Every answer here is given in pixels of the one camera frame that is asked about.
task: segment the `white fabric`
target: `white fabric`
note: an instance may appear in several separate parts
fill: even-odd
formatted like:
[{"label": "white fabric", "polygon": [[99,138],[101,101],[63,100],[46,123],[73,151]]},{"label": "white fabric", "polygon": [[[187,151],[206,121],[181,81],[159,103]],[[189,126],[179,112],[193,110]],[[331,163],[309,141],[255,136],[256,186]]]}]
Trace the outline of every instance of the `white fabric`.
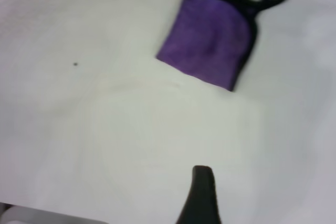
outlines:
[{"label": "white fabric", "polygon": [[174,223],[208,165],[223,223],[335,223],[335,0],[262,14],[235,93],[155,60],[179,2],[0,0],[0,201]]}]

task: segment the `black trim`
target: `black trim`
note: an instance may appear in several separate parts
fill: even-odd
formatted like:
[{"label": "black trim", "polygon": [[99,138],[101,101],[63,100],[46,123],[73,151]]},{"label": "black trim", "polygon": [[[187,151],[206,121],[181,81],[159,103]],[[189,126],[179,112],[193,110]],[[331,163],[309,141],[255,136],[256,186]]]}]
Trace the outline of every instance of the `black trim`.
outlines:
[{"label": "black trim", "polygon": [[271,8],[275,5],[282,3],[285,0],[261,0],[261,1],[253,1],[253,0],[223,0],[232,4],[239,13],[246,19],[250,27],[250,42],[247,46],[246,52],[242,56],[240,62],[238,63],[238,69],[236,70],[236,74],[233,77],[229,91],[234,91],[238,78],[246,65],[250,55],[252,53],[253,47],[257,40],[258,34],[258,26],[255,21],[256,15],[265,9]]}]

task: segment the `black plastic object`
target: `black plastic object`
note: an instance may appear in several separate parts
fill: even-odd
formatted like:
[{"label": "black plastic object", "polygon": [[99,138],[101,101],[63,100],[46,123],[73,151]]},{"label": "black plastic object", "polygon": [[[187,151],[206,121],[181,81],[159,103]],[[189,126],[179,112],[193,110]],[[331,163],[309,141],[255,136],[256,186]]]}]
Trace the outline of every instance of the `black plastic object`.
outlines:
[{"label": "black plastic object", "polygon": [[220,224],[215,177],[210,167],[194,166],[193,181],[176,224]]}]

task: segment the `white surface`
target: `white surface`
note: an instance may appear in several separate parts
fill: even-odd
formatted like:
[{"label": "white surface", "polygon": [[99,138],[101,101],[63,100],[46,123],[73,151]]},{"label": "white surface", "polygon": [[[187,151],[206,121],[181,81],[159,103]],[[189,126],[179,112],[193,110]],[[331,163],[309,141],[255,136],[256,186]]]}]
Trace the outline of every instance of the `white surface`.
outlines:
[{"label": "white surface", "polygon": [[235,93],[154,59],[179,2],[0,0],[0,201],[174,223],[208,165],[223,223],[335,223],[335,0],[261,15]]}]

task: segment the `purple towel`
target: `purple towel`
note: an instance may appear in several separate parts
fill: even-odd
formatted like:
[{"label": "purple towel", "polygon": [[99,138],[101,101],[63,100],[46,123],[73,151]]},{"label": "purple towel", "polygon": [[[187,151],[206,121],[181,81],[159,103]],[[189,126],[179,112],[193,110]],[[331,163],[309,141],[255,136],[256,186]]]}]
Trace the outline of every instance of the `purple towel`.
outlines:
[{"label": "purple towel", "polygon": [[183,0],[157,58],[233,91],[256,41],[256,15],[283,1]]}]

